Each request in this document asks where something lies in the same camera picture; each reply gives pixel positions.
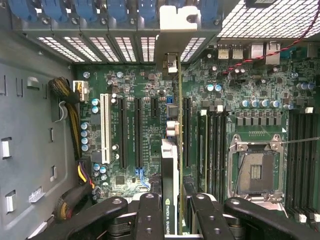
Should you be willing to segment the metal socket cover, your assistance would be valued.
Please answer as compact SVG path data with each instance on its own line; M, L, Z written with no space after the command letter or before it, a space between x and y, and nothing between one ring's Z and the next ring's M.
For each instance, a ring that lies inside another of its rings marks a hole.
M283 194L279 194L279 193L249 194L248 196L245 197L245 199L267 210L282 212L286 217L288 217L283 204L283 200L284 200Z

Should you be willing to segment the black RAM slot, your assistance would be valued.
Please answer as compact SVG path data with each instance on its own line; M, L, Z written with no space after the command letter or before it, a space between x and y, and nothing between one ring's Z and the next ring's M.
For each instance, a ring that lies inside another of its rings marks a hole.
M306 115L305 123L305 138L311 138L313 136L313 114ZM310 142L304 143L304 212L306 215L309 210L309 178L310 178Z
M295 138L295 112L294 110L289 111L289 122L288 122L288 140L292 141ZM286 183L286 202L285 206L292 214L293 207L293 191L294 191L294 173L295 173L295 160L294 160L294 144L287 144L287 183Z
M215 157L214 157L214 136L215 134L215 118L213 112L209 113L209 183L208 183L208 193L211 195L215 194L214 186L214 167L215 167Z
M301 140L303 137L303 126L304 117L301 114L297 115L297 140ZM295 183L295 196L294 196L294 206L298 213L300 213L300 203L301 203L301 169L302 169L302 150L301 142L296 144L296 183Z
M320 113L316 118L316 140L315 146L315 165L314 165L314 186L313 186L313 207L320 215Z
M221 144L220 144L220 193L221 199L223 200L225 197L225 167L226 167L226 113L223 112L221 115Z
M220 130L220 123L221 123L221 116L217 114L217 139L216 139L216 146L217 146L217 156L216 156L216 193L218 201L220 200L220 145L221 145L221 130Z

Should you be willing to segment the CPU socket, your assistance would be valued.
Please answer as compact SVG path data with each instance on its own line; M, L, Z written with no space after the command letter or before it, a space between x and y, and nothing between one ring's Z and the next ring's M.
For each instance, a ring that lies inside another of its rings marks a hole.
M279 133L267 140L232 137L227 153L227 196L259 204L284 200L285 148Z

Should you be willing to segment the long black expansion slot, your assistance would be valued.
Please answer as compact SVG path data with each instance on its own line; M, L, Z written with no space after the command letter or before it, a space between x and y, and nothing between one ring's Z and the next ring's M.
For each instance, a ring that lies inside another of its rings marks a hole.
M183 156L184 166L191 166L191 99L183 98Z
M128 166L127 160L127 103L124 98L118 100L119 122L119 163L121 169Z
M143 105L141 98L134 99L135 166L143 167Z

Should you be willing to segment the white expansion slot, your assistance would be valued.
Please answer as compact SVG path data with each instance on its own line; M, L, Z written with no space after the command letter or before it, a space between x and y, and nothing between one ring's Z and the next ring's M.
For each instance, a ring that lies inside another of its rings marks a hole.
M100 133L101 133L101 157L103 164L111 162L111 95L100 94Z

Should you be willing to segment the short black expansion slot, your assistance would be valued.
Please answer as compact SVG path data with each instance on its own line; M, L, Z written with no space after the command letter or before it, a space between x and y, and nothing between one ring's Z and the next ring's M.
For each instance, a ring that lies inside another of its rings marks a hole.
M157 97L152 97L150 99L150 116L152 118L158 118L159 117L159 101Z

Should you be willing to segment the thin metal locking lever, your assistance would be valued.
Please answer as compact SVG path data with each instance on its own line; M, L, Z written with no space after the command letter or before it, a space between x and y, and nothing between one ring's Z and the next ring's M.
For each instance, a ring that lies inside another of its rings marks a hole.
M294 144L294 143L303 143L303 142L318 141L318 140L320 140L320 136L311 137L311 138L304 138L304 139L297 139L297 140L282 141L281 144Z

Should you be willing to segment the white power connector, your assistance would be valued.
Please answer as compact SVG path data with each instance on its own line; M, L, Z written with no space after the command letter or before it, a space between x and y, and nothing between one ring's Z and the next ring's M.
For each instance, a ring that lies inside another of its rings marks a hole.
M78 93L79 100L81 102L88 102L89 101L89 82L85 80L74 80L72 82L72 90L75 93Z

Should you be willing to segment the green motherboard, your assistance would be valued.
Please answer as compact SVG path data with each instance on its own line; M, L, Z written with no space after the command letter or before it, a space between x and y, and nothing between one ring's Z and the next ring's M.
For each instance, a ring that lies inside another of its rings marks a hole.
M276 65L246 63L232 71L239 45L220 46L203 53L195 64L181 68L182 103L191 99L190 167L182 154L182 177L190 176L196 192L209 191L210 112L214 115L214 197L217 187L217 114L226 113L225 192L227 196L228 149L235 134L243 140L268 140L280 134L288 141L289 111L294 110L295 137L297 115L303 116L306 139L306 115L313 114L312 138L316 135L320 114L320 44L298 45L278 54ZM161 140L165 137L165 107L173 100L173 84L152 65L84 65L76 68L80 81L88 81L89 100L80 104L80 146L78 165L86 169L93 190L94 203L109 197L132 200L138 193L151 191L151 177L161 176ZM100 94L110 94L111 161L102 163ZM119 98L126 101L127 168L120 168ZM135 98L142 100L143 167L136 168ZM158 117L151 117L151 98L158 98ZM294 143L294 184L291 215L286 208L288 144L284 144L284 200L287 217L315 230L320 229L320 214L313 205L315 175L315 141L310 141L309 207L305 213L305 142L301 142L300 213L295 208L297 150Z

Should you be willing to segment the open grey PC case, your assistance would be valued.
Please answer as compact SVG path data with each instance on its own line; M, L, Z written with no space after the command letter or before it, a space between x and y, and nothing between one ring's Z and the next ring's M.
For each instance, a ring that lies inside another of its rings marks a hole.
M151 65L161 6L195 6L198 29L181 68L205 51L241 46L228 71L277 65L293 47L320 45L320 0L0 0L0 240L31 240L95 204L79 168L81 121L76 69ZM178 234L186 225L184 182Z

